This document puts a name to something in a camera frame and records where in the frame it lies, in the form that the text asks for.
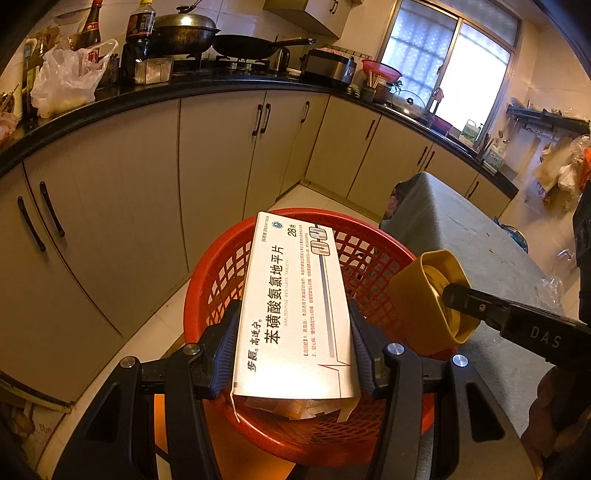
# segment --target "yellow container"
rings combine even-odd
[[[421,356],[465,343],[480,324],[443,304],[441,295],[450,283],[470,287],[456,257],[447,250],[423,253],[390,281],[390,297],[408,347]]]

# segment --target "window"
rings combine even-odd
[[[440,86],[437,116],[458,130],[468,120],[487,127],[518,32],[519,21],[490,0],[401,0],[381,61],[428,108]]]

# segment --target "black cabinet handle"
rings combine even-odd
[[[368,134],[365,136],[367,140],[369,138],[369,134],[371,133],[371,129],[374,127],[375,120],[371,120],[371,125],[369,126]]]
[[[33,237],[35,238],[35,242],[37,242],[37,245],[39,246],[39,250],[44,252],[46,250],[45,244],[43,243],[43,241],[41,240],[39,235],[37,235],[37,232],[35,231],[35,227],[33,227],[33,222],[31,221],[31,218],[29,217],[29,214],[27,213],[27,207],[25,207],[25,201],[22,199],[22,197],[19,197],[17,200],[17,203],[18,203],[18,208],[21,211],[22,217],[25,219],[27,225],[29,226],[29,230],[31,231],[31,233],[33,234]]]
[[[304,118],[300,120],[300,123],[304,123],[306,121],[306,118],[308,118],[308,112],[310,111],[310,102],[306,102],[306,114],[304,115]]]
[[[267,125],[269,125],[269,118],[271,117],[271,104],[266,104],[265,109],[267,110],[267,120],[265,120],[265,126],[261,128],[261,135],[267,131]]]
[[[423,161],[423,157],[425,156],[425,153],[427,153],[429,147],[425,147],[425,150],[423,150],[423,154],[421,155],[421,158],[418,159],[417,162],[417,166],[419,166],[421,164],[421,162]]]
[[[431,156],[429,157],[429,161],[427,162],[427,165],[425,165],[424,171],[427,171],[427,169],[429,168],[429,164],[431,163],[431,160],[433,159],[434,156],[435,156],[435,152],[431,152]]]
[[[261,118],[262,118],[262,105],[259,103],[258,106],[256,107],[256,109],[259,112],[259,120],[256,123],[256,129],[252,131],[252,136],[255,137],[258,133],[258,129],[261,126]]]
[[[478,185],[480,185],[480,182],[479,182],[479,181],[477,181],[477,182],[476,182],[476,185],[474,185],[474,189],[473,189],[473,190],[470,192],[470,195],[468,195],[468,200],[470,200],[470,197],[471,197],[472,195],[474,195],[474,192],[475,192],[475,191],[476,191],[476,189],[478,188]]]
[[[41,190],[41,195],[43,195],[43,200],[45,200],[45,204],[47,205],[47,208],[49,209],[49,213],[51,214],[51,218],[53,218],[53,223],[56,226],[57,233],[61,237],[66,236],[64,229],[61,227],[60,221],[57,219],[56,211],[53,209],[53,205],[51,204],[51,199],[49,198],[49,192],[47,191],[47,185],[45,185],[44,181],[42,181],[39,184],[39,189]]]

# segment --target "kitchen counter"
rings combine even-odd
[[[96,101],[48,119],[32,119],[21,124],[14,135],[0,147],[0,177],[22,162],[29,155],[59,138],[111,115],[157,102],[182,97],[206,95],[209,93],[237,92],[249,90],[299,90],[305,92],[330,93],[362,105],[382,115],[397,120],[409,128],[428,137],[436,144],[449,150],[455,156],[485,176],[510,199],[518,193],[517,187],[501,173],[491,175],[470,155],[468,150],[446,137],[428,129],[421,123],[383,105],[363,102],[341,90],[301,82],[292,77],[241,76],[194,74],[175,77],[168,83],[149,86],[109,87],[96,91]]]

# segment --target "screw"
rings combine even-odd
[[[131,368],[135,365],[135,357],[126,356],[125,358],[122,358],[121,362],[119,362],[119,365],[121,365],[123,368]]]
[[[402,355],[404,353],[404,347],[399,343],[390,343],[388,345],[388,352],[392,355]]]
[[[198,343],[188,343],[183,347],[183,353],[185,355],[197,355],[201,351],[201,347]]]
[[[463,355],[454,355],[452,361],[459,367],[465,367],[468,364],[468,359]]]

